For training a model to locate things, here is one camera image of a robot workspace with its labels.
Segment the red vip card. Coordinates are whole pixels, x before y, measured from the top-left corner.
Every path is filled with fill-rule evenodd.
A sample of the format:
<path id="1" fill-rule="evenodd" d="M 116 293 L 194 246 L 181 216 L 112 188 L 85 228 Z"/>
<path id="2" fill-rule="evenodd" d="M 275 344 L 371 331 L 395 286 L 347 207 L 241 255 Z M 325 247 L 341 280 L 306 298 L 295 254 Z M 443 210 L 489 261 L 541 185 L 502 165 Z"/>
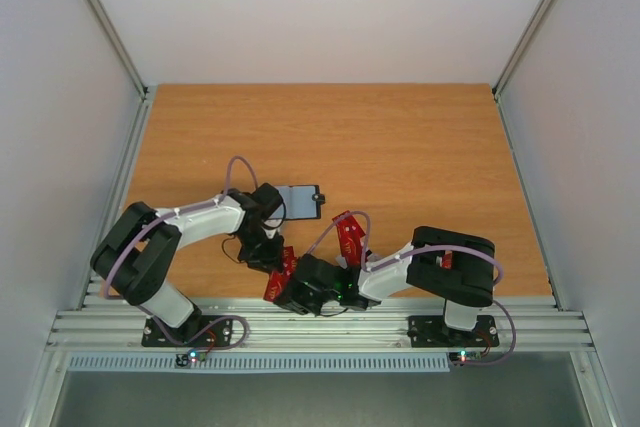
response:
<path id="1" fill-rule="evenodd" d="M 348 267 L 359 268 L 362 259 L 367 260 L 371 255 L 371 250 L 365 246 L 364 239 L 347 240 L 340 245 L 340 256 L 344 257 Z"/>
<path id="2" fill-rule="evenodd" d="M 282 254 L 282 270 L 269 274 L 263 299 L 274 303 L 283 293 L 286 285 L 297 267 L 297 257 L 292 246 L 286 246 Z"/>
<path id="3" fill-rule="evenodd" d="M 451 270 L 453 268 L 454 253 L 445 251 L 442 255 L 436 257 L 436 264 L 443 269 Z"/>

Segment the black leather card holder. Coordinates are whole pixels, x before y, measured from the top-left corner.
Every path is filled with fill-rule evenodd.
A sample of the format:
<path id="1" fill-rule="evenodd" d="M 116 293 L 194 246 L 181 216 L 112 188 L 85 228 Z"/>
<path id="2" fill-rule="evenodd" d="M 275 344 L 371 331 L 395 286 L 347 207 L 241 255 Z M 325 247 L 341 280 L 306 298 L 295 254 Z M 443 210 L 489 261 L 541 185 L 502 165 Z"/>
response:
<path id="1" fill-rule="evenodd" d="M 317 220 L 322 216 L 325 195 L 318 185 L 277 186 L 283 205 L 272 215 L 272 219 L 287 221 Z"/>

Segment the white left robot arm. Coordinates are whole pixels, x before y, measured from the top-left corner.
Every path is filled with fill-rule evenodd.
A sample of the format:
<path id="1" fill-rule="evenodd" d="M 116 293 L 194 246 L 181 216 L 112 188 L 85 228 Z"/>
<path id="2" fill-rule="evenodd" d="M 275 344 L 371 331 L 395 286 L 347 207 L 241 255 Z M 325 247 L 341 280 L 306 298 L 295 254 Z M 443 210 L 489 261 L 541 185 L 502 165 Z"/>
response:
<path id="1" fill-rule="evenodd" d="M 219 235 L 240 241 L 238 261 L 267 274 L 283 268 L 279 232 L 287 208 L 276 187 L 231 188 L 211 199 L 173 209 L 136 202 L 125 209 L 96 247 L 90 266 L 129 305 L 153 315 L 179 345 L 195 342 L 202 322 L 196 305 L 168 280 L 176 253 Z"/>

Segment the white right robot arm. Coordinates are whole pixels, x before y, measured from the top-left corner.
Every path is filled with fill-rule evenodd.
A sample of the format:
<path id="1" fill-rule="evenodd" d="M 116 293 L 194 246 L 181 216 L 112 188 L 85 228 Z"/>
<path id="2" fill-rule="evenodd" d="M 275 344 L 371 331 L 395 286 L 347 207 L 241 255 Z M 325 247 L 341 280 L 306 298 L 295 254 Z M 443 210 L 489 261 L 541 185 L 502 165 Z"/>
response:
<path id="1" fill-rule="evenodd" d="M 342 268 L 305 254 L 273 303 L 300 315 L 319 316 L 325 304 L 365 311 L 388 297 L 417 288 L 445 300 L 441 330 L 463 343 L 477 329 L 477 317 L 493 303 L 504 276 L 495 245 L 482 237 L 421 226 L 396 253 Z"/>

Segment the red card upper centre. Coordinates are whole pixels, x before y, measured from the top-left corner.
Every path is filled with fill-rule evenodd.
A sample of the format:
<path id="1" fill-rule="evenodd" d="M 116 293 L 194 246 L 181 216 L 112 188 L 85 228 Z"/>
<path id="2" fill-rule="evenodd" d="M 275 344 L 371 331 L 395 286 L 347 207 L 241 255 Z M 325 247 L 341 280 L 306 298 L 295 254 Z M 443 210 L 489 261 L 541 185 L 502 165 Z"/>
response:
<path id="1" fill-rule="evenodd" d="M 360 240 L 365 238 L 366 231 L 360 225 L 355 216 L 349 210 L 344 211 L 333 218 L 336 222 L 336 230 L 339 244 L 341 245 L 347 240 Z"/>

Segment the left small circuit board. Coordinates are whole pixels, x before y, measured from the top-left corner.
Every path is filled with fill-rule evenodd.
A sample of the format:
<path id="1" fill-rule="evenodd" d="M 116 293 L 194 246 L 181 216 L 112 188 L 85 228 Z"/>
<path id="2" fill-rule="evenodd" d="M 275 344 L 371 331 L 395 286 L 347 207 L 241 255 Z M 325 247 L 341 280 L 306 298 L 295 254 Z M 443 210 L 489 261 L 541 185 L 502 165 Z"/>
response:
<path id="1" fill-rule="evenodd" d="M 175 366 L 177 368 L 188 368 L 205 362 L 207 357 L 208 354 L 203 351 L 189 351 L 188 353 L 177 354 L 175 356 Z"/>

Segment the small circuit board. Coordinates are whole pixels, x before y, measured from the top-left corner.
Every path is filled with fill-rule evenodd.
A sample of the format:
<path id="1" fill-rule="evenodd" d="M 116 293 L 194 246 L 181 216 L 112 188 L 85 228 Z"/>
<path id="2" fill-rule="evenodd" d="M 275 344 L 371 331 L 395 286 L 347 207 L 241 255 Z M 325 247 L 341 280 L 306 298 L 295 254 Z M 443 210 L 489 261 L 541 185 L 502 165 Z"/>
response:
<path id="1" fill-rule="evenodd" d="M 482 351 L 460 350 L 449 353 L 449 361 L 453 365 L 480 362 L 485 354 Z"/>
<path id="2" fill-rule="evenodd" d="M 175 356 L 175 366 L 177 368 L 188 368 L 205 362 L 207 357 L 208 354 L 203 351 L 189 351 L 188 353 L 177 354 Z"/>

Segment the right small circuit board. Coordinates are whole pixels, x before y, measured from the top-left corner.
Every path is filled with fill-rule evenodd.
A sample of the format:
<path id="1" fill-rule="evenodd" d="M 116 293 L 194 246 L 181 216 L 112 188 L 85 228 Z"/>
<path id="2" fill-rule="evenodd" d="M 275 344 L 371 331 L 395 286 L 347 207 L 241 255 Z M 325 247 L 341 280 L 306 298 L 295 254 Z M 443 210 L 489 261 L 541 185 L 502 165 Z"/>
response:
<path id="1" fill-rule="evenodd" d="M 453 365 L 480 362 L 485 354 L 482 351 L 460 350 L 449 353 L 449 361 Z"/>

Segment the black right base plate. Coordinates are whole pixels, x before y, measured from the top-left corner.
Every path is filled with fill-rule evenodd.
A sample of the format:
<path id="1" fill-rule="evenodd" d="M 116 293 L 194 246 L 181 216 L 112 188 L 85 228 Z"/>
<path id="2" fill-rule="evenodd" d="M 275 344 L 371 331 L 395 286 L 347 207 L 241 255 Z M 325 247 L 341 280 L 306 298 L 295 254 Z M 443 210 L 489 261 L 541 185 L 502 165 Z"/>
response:
<path id="1" fill-rule="evenodd" d="M 448 327 L 443 316 L 410 316 L 407 336 L 414 348 L 493 348 L 500 345 L 495 319 L 489 315 L 480 315 L 471 331 Z"/>

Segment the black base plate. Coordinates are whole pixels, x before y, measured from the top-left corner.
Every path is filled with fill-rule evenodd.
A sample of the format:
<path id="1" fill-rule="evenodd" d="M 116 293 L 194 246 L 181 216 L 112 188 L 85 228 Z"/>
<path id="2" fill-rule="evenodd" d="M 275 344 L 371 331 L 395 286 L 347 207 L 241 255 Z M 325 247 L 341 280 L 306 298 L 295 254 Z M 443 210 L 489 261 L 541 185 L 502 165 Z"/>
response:
<path id="1" fill-rule="evenodd" d="M 154 317 L 143 328 L 141 345 L 147 348 L 208 348 L 230 345 L 234 321 L 229 317 L 201 315 L 181 327 L 170 327 Z"/>
<path id="2" fill-rule="evenodd" d="M 471 331 L 448 327 L 443 316 L 410 316 L 407 336 L 414 348 L 493 348 L 500 345 L 495 319 L 489 315 L 480 315 Z"/>

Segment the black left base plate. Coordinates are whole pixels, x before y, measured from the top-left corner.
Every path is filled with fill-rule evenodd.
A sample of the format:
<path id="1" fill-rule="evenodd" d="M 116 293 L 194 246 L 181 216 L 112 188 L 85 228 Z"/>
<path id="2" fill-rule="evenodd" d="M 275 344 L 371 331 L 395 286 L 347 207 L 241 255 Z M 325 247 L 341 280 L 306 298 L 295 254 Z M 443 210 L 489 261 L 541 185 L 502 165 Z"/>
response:
<path id="1" fill-rule="evenodd" d="M 143 328 L 141 345 L 147 348 L 208 348 L 230 345 L 234 321 L 229 317 L 201 315 L 181 327 L 170 327 L 154 317 Z"/>

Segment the aluminium rail base front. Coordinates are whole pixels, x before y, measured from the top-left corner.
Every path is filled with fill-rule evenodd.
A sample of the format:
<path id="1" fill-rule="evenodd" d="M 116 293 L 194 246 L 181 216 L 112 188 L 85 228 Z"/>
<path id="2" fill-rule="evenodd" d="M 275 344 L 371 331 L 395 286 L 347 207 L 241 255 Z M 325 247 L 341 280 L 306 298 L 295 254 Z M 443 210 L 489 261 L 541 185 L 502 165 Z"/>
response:
<path id="1" fill-rule="evenodd" d="M 367 312 L 330 318 L 300 316 L 259 298 L 200 298 L 206 314 L 235 314 L 250 326 L 244 351 L 254 352 L 392 352 L 406 351 L 413 315 L 441 313 L 436 298 L 391 298 Z M 594 342 L 582 313 L 561 311 L 551 297 L 506 297 L 486 309 L 494 317 L 500 350 L 511 343 L 524 352 L 590 352 Z M 121 301 L 86 298 L 79 310 L 56 314 L 49 351 L 139 351 L 144 314 Z"/>

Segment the left aluminium frame post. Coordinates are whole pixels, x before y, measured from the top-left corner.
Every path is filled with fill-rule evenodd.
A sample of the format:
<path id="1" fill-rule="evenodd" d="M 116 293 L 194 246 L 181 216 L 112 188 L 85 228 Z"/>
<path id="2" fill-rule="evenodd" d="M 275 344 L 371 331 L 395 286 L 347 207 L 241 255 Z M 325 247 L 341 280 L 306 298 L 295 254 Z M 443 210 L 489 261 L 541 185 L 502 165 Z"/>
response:
<path id="1" fill-rule="evenodd" d="M 138 69 L 127 51 L 120 35 L 118 34 L 109 14 L 101 0 L 85 0 L 88 4 L 99 27 L 105 34 L 111 48 L 115 52 L 119 62 L 126 71 L 134 89 L 141 99 L 145 99 L 148 93 L 148 87 L 142 80 Z"/>

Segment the aluminium frame post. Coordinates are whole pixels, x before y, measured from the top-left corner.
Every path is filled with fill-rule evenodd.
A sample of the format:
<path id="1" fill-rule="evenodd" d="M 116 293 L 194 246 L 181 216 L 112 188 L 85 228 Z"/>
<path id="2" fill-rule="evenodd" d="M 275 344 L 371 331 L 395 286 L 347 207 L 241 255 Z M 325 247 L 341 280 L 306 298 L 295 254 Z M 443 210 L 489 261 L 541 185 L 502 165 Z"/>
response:
<path id="1" fill-rule="evenodd" d="M 524 59 L 525 54 L 532 45 L 546 18 L 551 13 L 556 1 L 557 0 L 539 0 L 536 4 L 529 21 L 516 42 L 516 45 L 498 76 L 497 81 L 492 87 L 492 94 L 496 102 L 499 101 L 501 94 L 506 89 L 519 64 Z"/>
<path id="2" fill-rule="evenodd" d="M 101 0 L 85 0 L 88 4 L 99 27 L 105 34 L 111 48 L 115 52 L 119 62 L 126 71 L 134 89 L 141 99 L 145 99 L 148 93 L 148 87 L 142 80 L 138 69 L 127 51 L 120 35 L 118 34 L 109 14 Z"/>

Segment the right aluminium frame post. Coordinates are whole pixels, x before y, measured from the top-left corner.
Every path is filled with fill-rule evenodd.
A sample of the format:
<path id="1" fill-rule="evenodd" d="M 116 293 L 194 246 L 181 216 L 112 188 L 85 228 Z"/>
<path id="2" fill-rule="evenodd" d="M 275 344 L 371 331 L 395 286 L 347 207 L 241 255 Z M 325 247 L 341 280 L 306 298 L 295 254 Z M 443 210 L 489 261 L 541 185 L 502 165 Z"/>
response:
<path id="1" fill-rule="evenodd" d="M 532 45 L 546 18 L 551 13 L 556 1 L 557 0 L 539 0 L 536 4 L 529 21 L 516 42 L 516 45 L 498 76 L 497 81 L 492 87 L 492 94 L 496 102 L 499 101 L 501 94 L 506 89 L 519 64 L 524 59 L 525 54 Z"/>

